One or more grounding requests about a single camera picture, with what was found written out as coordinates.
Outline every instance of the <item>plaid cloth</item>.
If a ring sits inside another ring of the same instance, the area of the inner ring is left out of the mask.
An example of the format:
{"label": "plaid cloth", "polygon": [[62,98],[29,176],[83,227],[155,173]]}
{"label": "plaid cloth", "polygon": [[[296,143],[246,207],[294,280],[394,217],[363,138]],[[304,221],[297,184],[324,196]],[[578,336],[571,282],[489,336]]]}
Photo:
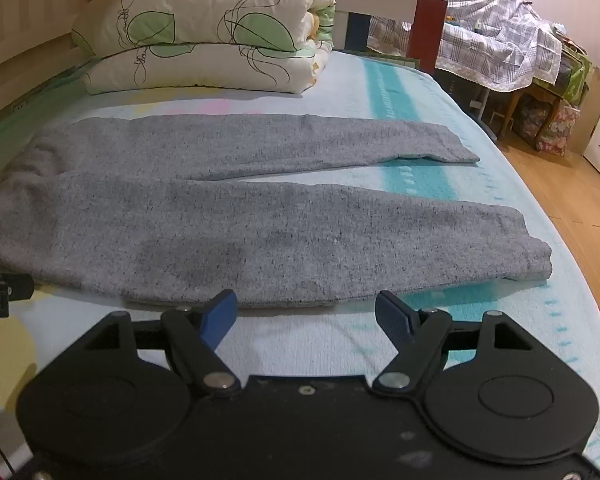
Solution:
{"label": "plaid cloth", "polygon": [[[499,92],[531,85],[534,77],[554,84],[562,45],[551,23],[523,0],[447,0],[447,14],[436,67]],[[474,27],[480,21],[480,34]],[[368,46],[404,55],[411,24],[372,18]]]}

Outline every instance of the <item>folded comforter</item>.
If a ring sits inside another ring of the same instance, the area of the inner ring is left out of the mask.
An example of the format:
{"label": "folded comforter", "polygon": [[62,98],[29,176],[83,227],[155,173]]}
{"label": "folded comforter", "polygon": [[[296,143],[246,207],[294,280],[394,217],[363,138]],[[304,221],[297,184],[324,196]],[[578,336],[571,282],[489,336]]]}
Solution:
{"label": "folded comforter", "polygon": [[72,37],[90,93],[219,86],[300,93],[333,47],[335,0],[94,0]]}

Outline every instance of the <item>green leaf pattern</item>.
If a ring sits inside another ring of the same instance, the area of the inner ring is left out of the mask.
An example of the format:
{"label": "green leaf pattern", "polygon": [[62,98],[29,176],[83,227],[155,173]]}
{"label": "green leaf pattern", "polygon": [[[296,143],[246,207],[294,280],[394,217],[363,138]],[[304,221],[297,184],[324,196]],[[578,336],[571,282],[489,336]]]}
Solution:
{"label": "green leaf pattern", "polygon": [[279,50],[272,50],[270,48],[259,48],[258,52],[264,57],[272,57],[274,59],[290,59],[292,57],[314,57],[315,48],[311,45],[305,45],[295,52],[281,52]]}
{"label": "green leaf pattern", "polygon": [[193,52],[195,43],[160,44],[152,45],[149,50],[157,57],[176,57]]}
{"label": "green leaf pattern", "polygon": [[315,15],[320,20],[318,32],[315,34],[315,41],[326,41],[333,43],[333,19],[335,17],[336,6],[332,5],[315,11]]}
{"label": "green leaf pattern", "polygon": [[235,43],[294,52],[296,46],[286,27],[273,16],[249,12],[235,24]]}
{"label": "green leaf pattern", "polygon": [[173,43],[176,40],[176,20],[173,14],[148,10],[135,16],[126,28],[133,44]]}
{"label": "green leaf pattern", "polygon": [[87,56],[89,57],[95,57],[96,54],[93,51],[93,49],[89,46],[89,43],[87,43],[87,40],[85,40],[82,35],[80,34],[80,32],[77,32],[76,30],[71,31],[71,39],[74,40],[74,43],[80,48],[81,51],[83,51]]}

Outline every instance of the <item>red wooden post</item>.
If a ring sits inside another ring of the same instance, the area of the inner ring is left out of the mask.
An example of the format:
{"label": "red wooden post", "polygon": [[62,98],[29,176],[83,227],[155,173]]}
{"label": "red wooden post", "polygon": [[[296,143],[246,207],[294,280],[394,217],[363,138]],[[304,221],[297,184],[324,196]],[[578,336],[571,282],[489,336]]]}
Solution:
{"label": "red wooden post", "polygon": [[446,0],[418,0],[407,57],[420,60],[420,70],[433,74],[445,27]]}

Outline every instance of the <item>turquoise stripe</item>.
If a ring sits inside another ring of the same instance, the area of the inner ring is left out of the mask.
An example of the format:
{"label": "turquoise stripe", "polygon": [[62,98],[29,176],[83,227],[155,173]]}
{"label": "turquoise stripe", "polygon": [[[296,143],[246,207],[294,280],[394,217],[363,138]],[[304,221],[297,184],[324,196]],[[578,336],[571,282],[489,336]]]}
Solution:
{"label": "turquoise stripe", "polygon": [[418,111],[404,91],[396,73],[396,70],[400,69],[394,65],[369,59],[363,59],[362,63],[365,69],[366,91],[374,117],[419,121]]}
{"label": "turquoise stripe", "polygon": [[[403,68],[364,59],[366,90],[371,111],[377,119],[420,121],[416,105],[402,83],[398,70]],[[382,164],[384,189],[439,200],[456,200],[444,164],[433,160],[393,160]]]}
{"label": "turquoise stripe", "polygon": [[[365,60],[366,83],[371,110],[378,119],[420,121],[414,101],[404,87],[398,70],[385,63]],[[457,200],[446,177],[444,164],[428,159],[400,159],[382,164],[384,190],[438,200]],[[486,310],[498,308],[494,283],[465,285],[440,291],[407,294],[403,300],[415,309],[447,307],[456,320],[480,321]],[[472,359],[475,351],[453,352],[448,364]]]}

